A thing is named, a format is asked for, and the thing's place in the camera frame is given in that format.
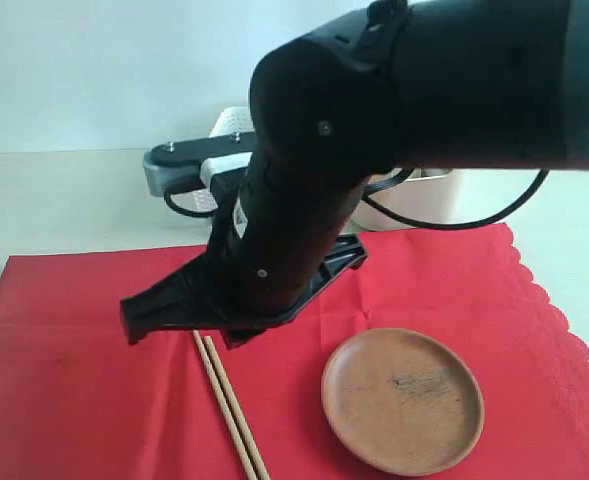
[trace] red cloth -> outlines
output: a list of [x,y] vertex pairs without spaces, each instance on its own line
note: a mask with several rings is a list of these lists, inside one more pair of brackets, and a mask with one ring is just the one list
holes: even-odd
[[[434,479],[589,479],[588,349],[504,225],[364,234],[370,258],[291,325],[216,341],[272,478],[391,478],[329,429],[321,372],[345,339],[402,326],[456,351],[485,429]],[[0,280],[0,479],[234,479],[237,455],[191,335],[128,346],[118,300],[202,247],[12,257]]]

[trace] chopsticks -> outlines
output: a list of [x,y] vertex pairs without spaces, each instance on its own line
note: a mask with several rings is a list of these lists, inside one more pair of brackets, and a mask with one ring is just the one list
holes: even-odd
[[227,378],[212,337],[205,337],[205,342],[203,342],[198,330],[193,330],[192,334],[247,478],[249,480],[270,480],[270,475],[245,420],[232,384]]

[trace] plate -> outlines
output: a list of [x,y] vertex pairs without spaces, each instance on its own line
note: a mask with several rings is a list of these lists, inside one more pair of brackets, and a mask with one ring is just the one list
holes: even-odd
[[372,329],[331,356],[323,409],[339,440],[388,473],[446,470],[472,450],[485,410],[476,380],[436,340],[401,328]]

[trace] white table surface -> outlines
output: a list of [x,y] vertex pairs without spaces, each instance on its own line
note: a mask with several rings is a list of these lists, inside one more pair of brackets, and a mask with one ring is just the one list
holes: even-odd
[[[9,255],[205,243],[147,191],[141,151],[0,155],[0,273]],[[494,213],[533,172],[466,172],[456,220]],[[589,173],[552,172],[508,224],[522,261],[589,346]]]

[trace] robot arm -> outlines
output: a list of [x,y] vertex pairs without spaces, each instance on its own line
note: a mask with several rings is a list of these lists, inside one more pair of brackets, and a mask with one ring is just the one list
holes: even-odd
[[250,108],[253,155],[214,177],[206,253],[122,302],[132,341],[236,345],[292,320],[364,260],[337,237],[373,174],[589,169],[589,1],[379,0],[268,54]]

